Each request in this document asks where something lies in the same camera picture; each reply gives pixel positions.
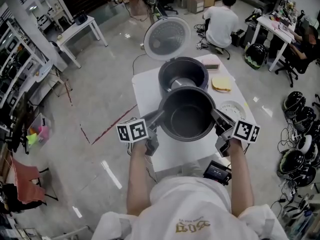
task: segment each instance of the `wrist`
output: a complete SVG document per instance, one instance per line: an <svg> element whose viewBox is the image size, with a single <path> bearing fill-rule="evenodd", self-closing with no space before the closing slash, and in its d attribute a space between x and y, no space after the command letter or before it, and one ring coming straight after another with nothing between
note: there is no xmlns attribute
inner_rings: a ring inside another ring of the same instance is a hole
<svg viewBox="0 0 320 240"><path fill-rule="evenodd" d="M147 151L146 140L140 140L133 144L132 156L142 156L144 157Z"/></svg>
<svg viewBox="0 0 320 240"><path fill-rule="evenodd" d="M229 144L230 147L227 150L229 156L243 152L242 144L239 139L232 138L229 140Z"/></svg>

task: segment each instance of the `man sitting on floor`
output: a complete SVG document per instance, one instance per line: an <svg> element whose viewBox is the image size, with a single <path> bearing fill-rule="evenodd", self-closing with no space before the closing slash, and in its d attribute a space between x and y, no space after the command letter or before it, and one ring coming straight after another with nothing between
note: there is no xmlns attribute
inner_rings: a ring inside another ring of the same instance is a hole
<svg viewBox="0 0 320 240"><path fill-rule="evenodd" d="M231 10L236 0L222 0L223 6L211 6L202 18L205 19L205 35L208 43L216 46L221 54L231 44L231 33L237 30L239 18Z"/></svg>
<svg viewBox="0 0 320 240"><path fill-rule="evenodd" d="M300 36L289 28L286 28L294 39L295 43L290 43L283 52L283 56L294 65L299 74L304 74L310 62L319 57L319 41L317 29L310 25L305 29L304 36ZM278 50L281 49L284 42L277 36L274 36L270 42L269 60L274 61Z"/></svg>

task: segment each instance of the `backpack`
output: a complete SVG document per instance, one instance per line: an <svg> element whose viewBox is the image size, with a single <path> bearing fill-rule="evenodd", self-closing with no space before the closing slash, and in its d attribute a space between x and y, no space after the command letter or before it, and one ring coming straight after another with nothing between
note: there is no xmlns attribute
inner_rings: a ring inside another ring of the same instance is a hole
<svg viewBox="0 0 320 240"><path fill-rule="evenodd" d="M263 62L267 64L267 49L263 44L254 43L246 50L244 60L254 70L258 70Z"/></svg>

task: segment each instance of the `gray floor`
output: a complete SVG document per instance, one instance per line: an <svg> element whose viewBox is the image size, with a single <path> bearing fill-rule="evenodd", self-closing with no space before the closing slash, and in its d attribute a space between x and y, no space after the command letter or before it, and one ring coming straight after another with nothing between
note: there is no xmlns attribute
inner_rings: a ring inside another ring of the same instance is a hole
<svg viewBox="0 0 320 240"><path fill-rule="evenodd" d="M83 225L94 229L103 213L126 212L130 157L126 146L118 141L114 128L102 134L136 104L131 84L132 63L138 55L144 53L140 50L140 44L149 23L130 18L122 5L114 10L117 14L100 24L108 47L95 41L92 33L78 42L71 42L70 49L77 54L82 67L77 68L71 63L64 72L73 87L70 99L67 95L56 97L50 93L44 101L43 113L53 124L51 138L42 146L33 148L29 155L25 155L22 150L14 155L26 165L37 166L40 170L50 168L50 173L44 175L45 188L49 193L54 190L59 202L47 199L47 206L15 214L20 225L35 227L43 236L61 235ZM239 16L239 27L246 30L244 19L253 8L237 1L233 10ZM208 54L207 50L196 49L200 38L193 26L202 23L202 14L194 15L179 10L179 17L185 19L192 29L190 44L182 56ZM230 46L229 52L230 60L227 60L226 55L219 57L234 76L256 122L261 125L259 140L250 146L246 155L255 203L271 205L281 194L280 180L275 171L280 159L277 143L281 130L286 127L281 109L283 99L291 91L299 90L310 106L314 94L320 93L319 66L312 63L307 72L300 75L298 81L294 81L294 88L290 88L284 72L275 75L265 65L259 70L253 70L245 63L242 48ZM138 74L161 65L161 61L144 55L136 60L134 70ZM138 109L134 108L123 120L138 116ZM200 161L203 168L210 159ZM122 189L116 187L104 170L102 161L108 163L122 184ZM158 177L162 178L168 173L175 172L159 173ZM74 208L82 214L81 218L76 215ZM81 236L83 239L90 237L90 234Z"/></svg>

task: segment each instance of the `white t-shirt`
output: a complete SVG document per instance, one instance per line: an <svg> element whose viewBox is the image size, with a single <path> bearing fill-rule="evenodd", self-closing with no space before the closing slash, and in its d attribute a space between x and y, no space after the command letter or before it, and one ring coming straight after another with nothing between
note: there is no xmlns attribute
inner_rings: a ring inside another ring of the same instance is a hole
<svg viewBox="0 0 320 240"><path fill-rule="evenodd" d="M204 19L210 19L206 39L211 44L226 48L231 44L231 32L237 31L239 18L229 8L212 6L207 9Z"/></svg>
<svg viewBox="0 0 320 240"><path fill-rule="evenodd" d="M268 205L231 214L226 189L211 179L166 178L150 194L139 217L107 212L92 240L287 240Z"/></svg>

